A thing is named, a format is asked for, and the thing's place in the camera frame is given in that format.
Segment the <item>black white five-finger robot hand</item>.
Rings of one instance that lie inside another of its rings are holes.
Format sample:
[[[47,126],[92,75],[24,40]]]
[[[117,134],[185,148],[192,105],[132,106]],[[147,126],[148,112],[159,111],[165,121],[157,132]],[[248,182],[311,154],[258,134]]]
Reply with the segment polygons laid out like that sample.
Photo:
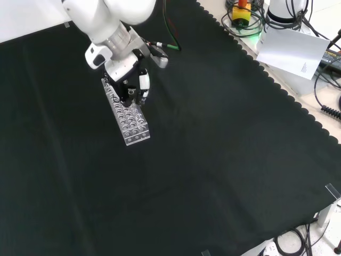
[[[124,107],[132,103],[142,105],[149,95],[150,77],[148,71],[141,67],[143,59],[142,51],[134,49],[122,60],[110,60],[104,65],[104,79]]]

